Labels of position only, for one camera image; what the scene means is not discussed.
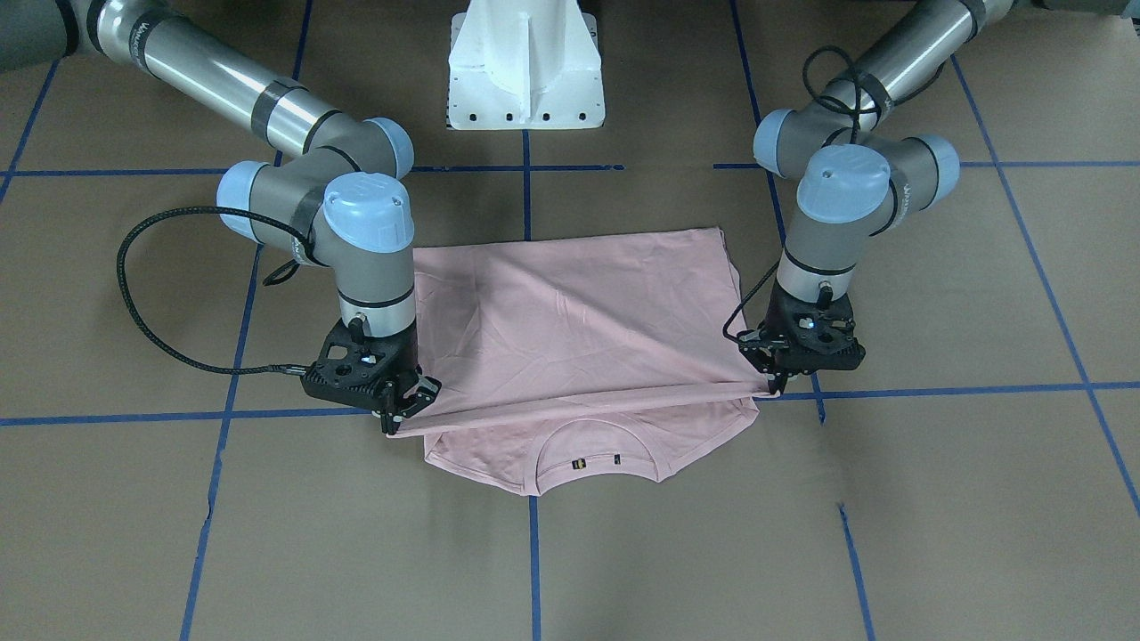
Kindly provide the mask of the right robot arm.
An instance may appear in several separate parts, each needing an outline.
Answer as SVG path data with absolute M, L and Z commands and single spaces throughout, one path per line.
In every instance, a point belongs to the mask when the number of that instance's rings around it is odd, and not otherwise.
M 298 81 L 310 11 L 285 3 L 190 3 L 223 36 L 252 36 L 280 70 L 211 36 L 166 1 L 5 1 L 3 276 L 17 243 L 36 258 L 113 260 L 107 297 L 127 300 L 119 326 L 171 305 L 135 268 L 202 255 L 205 271 L 249 248 L 284 267 L 256 267 L 269 295 L 290 273 L 324 273 L 331 328 L 314 356 L 219 365 L 182 354 L 154 328 L 142 336 L 195 370 L 225 378 L 294 378 L 317 404 L 363 409 L 401 435 L 440 386 L 420 365 L 410 137 L 384 117 L 359 120 Z

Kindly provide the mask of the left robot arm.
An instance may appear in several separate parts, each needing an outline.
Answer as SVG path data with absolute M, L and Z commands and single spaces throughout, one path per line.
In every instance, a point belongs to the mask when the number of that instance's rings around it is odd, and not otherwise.
M 769 305 L 757 328 L 732 336 L 773 396 L 790 378 L 857 370 L 850 281 L 868 240 L 946 198 L 960 159 L 940 135 L 889 141 L 876 125 L 922 94 L 956 49 L 1013 8 L 1010 1 L 919 1 L 803 109 L 774 109 L 754 133 L 758 167 L 797 182 L 782 253 L 766 271 Z

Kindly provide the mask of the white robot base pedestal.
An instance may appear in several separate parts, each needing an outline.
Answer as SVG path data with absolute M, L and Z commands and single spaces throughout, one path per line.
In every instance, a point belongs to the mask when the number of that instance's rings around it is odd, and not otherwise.
M 598 23 L 578 1 L 472 1 L 451 17 L 445 121 L 461 131 L 606 121 Z

